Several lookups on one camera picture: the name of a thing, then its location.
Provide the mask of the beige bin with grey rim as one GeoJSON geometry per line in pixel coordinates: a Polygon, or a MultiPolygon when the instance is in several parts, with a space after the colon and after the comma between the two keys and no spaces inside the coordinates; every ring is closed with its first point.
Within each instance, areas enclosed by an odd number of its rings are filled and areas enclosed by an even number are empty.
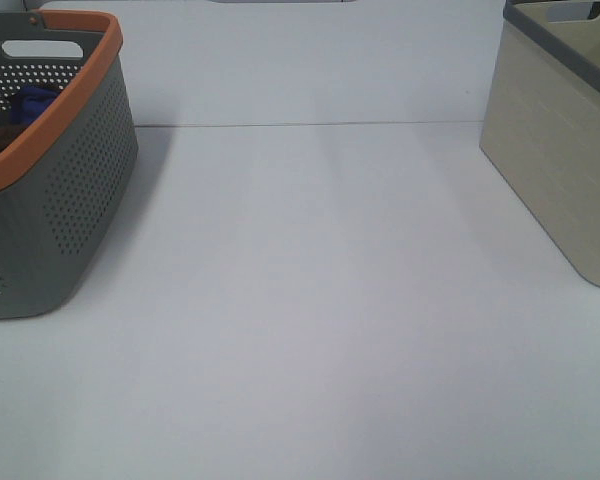
{"type": "Polygon", "coordinates": [[[600,1],[507,1],[479,146],[600,287],[600,1]]]}

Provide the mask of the blue cloth in basket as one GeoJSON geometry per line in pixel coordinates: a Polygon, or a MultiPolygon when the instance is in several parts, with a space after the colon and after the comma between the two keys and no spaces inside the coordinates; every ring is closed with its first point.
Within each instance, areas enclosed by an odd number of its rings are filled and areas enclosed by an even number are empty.
{"type": "Polygon", "coordinates": [[[47,85],[28,85],[8,98],[9,122],[31,125],[59,96],[60,91],[47,85]]]}

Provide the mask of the grey basket with orange rim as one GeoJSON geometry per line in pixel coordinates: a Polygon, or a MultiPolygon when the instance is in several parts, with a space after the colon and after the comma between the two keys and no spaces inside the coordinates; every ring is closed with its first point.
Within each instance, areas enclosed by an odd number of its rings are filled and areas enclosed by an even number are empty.
{"type": "Polygon", "coordinates": [[[0,127],[22,87],[60,91],[0,153],[0,320],[69,298],[125,193],[138,144],[122,42],[104,12],[0,12],[0,127]]]}

